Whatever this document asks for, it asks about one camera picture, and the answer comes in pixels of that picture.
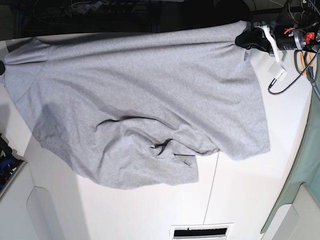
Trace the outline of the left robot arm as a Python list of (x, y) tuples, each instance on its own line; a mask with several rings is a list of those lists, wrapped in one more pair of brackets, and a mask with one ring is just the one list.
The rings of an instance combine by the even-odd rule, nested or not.
[(261, 15), (277, 13), (273, 20), (255, 21), (235, 39), (244, 49), (258, 49), (275, 56), (276, 51), (305, 51), (316, 53), (320, 48), (320, 2), (301, 0), (292, 6), (287, 0), (277, 10), (262, 10)]

